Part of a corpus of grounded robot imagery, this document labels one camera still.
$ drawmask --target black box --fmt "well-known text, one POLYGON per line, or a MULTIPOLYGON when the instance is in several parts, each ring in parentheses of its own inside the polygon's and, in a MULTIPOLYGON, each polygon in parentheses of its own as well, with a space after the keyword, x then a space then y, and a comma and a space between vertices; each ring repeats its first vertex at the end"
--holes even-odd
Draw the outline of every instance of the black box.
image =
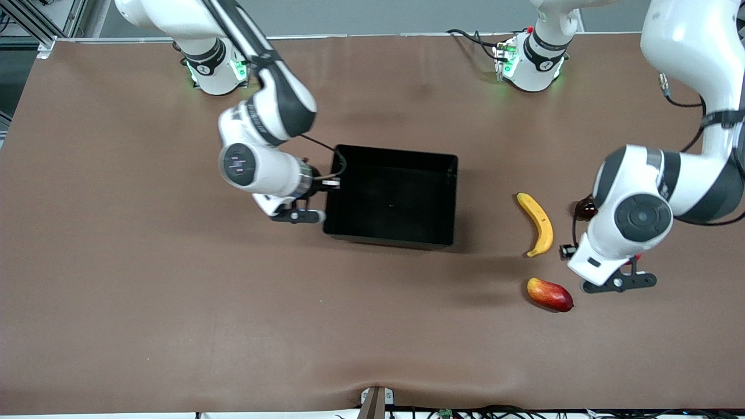
MULTIPOLYGON (((323 232, 376 245, 453 244, 458 158, 452 154, 338 145, 347 167, 326 199, 323 232)), ((334 156, 332 173, 341 169, 334 156)))

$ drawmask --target table surface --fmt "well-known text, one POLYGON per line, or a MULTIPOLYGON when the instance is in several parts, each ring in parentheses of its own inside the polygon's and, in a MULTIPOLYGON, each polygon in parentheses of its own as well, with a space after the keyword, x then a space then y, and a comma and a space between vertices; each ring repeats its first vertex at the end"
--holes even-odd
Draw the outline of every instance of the table surface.
POLYGON ((58 42, 0 154, 0 412, 342 409, 369 385, 399 405, 742 407, 743 226, 676 224, 641 260, 658 285, 623 294, 582 293, 555 250, 524 257, 534 227, 513 194, 568 242, 608 153, 696 130, 638 41, 577 37, 539 94, 494 82, 462 39, 276 42, 318 101, 313 136, 458 155, 446 251, 270 222, 217 170, 216 118, 249 90, 191 89, 168 44, 58 42), (531 277, 575 308, 528 302, 531 277))

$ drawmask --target metal frame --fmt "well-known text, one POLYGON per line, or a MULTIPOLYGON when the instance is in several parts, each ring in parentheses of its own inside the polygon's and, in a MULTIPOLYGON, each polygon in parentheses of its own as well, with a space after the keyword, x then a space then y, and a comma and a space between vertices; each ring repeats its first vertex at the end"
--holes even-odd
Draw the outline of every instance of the metal frame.
POLYGON ((20 39, 0 40, 0 45, 20 48, 39 44, 43 49, 51 49, 56 38, 73 37, 80 22, 80 12, 87 0, 72 1, 72 8, 65 25, 60 28, 30 0, 0 0, 0 7, 30 35, 29 37, 13 37, 20 39))

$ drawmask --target cable connector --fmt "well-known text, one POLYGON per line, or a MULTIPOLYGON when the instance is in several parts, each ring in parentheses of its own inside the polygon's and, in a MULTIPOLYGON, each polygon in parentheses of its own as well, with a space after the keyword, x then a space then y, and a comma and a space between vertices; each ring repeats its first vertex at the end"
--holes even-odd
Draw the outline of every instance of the cable connector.
POLYGON ((659 73, 659 89, 665 97, 670 97, 670 84, 668 83, 668 77, 665 73, 659 73))

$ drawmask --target black plastic bin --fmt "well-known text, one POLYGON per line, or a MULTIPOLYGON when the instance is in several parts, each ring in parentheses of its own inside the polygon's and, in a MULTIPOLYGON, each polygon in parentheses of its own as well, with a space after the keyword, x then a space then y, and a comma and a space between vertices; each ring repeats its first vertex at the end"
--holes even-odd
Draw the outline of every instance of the black plastic bin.
MULTIPOLYGON (((323 232, 376 245, 453 244, 458 158, 452 154, 338 145, 347 167, 326 199, 323 232)), ((335 155, 332 172, 341 168, 335 155)))

